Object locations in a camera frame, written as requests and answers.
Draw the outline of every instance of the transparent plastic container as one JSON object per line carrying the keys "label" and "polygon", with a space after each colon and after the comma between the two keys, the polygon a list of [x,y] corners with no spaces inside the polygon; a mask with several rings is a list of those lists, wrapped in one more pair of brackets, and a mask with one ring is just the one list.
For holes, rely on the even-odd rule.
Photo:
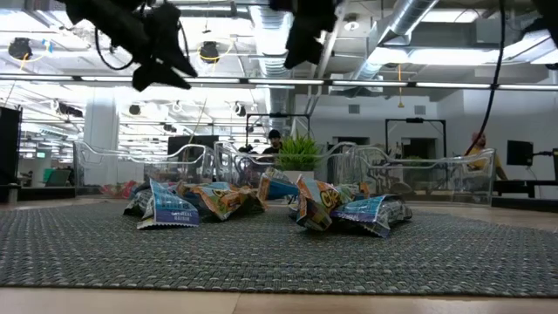
{"label": "transparent plastic container", "polygon": [[73,152],[77,197],[127,199],[150,179],[173,185],[211,182],[214,176],[213,149],[201,145],[185,145],[172,155],[138,155],[75,141]]}
{"label": "transparent plastic container", "polygon": [[354,146],[353,143],[339,143],[318,155],[246,154],[228,142],[216,142],[215,174],[218,181],[237,187],[257,188],[268,167],[283,171],[293,182],[302,174],[332,184],[349,183],[350,149]]}
{"label": "transparent plastic container", "polygon": [[377,147],[354,147],[353,181],[373,195],[401,195],[406,201],[490,206],[493,195],[493,149],[476,155],[438,160],[396,160]]}

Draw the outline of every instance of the person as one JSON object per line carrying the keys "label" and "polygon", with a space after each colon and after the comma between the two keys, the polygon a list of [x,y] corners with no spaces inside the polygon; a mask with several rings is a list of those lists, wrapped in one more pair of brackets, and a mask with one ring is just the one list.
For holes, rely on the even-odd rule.
{"label": "person", "polygon": [[271,142],[271,147],[266,148],[264,154],[279,154],[282,148],[281,134],[277,130],[271,130],[268,134],[268,139]]}
{"label": "person", "polygon": [[[479,133],[477,132],[473,133],[471,141],[475,141],[478,136]],[[487,147],[487,137],[485,134],[482,134],[469,154],[470,155],[479,154],[482,150],[486,149],[486,147]],[[501,180],[506,181],[507,180],[506,172],[504,172],[504,168],[502,168],[502,164],[500,162],[500,157],[498,157],[498,154],[494,156],[494,162],[496,163],[496,175]],[[469,164],[469,166],[472,167],[473,170],[482,169],[484,168],[485,165],[486,162],[484,160],[477,160]]]}

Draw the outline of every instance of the desk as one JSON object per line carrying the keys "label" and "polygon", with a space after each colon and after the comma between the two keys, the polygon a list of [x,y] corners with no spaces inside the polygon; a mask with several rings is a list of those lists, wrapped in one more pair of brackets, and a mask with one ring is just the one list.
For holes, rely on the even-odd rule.
{"label": "desk", "polygon": [[534,187],[539,186],[557,186],[558,181],[546,180],[546,181],[536,181],[536,180],[512,180],[512,181],[495,181],[493,191],[498,192],[498,196],[502,194],[527,194],[529,198],[534,198]]}

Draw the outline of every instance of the woven rug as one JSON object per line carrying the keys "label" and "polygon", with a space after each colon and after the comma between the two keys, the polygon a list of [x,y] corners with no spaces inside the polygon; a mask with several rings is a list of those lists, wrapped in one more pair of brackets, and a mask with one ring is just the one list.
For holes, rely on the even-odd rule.
{"label": "woven rug", "polygon": [[0,211],[0,286],[558,297],[550,232],[415,213],[387,239],[314,233],[286,208],[138,231],[123,207]]}

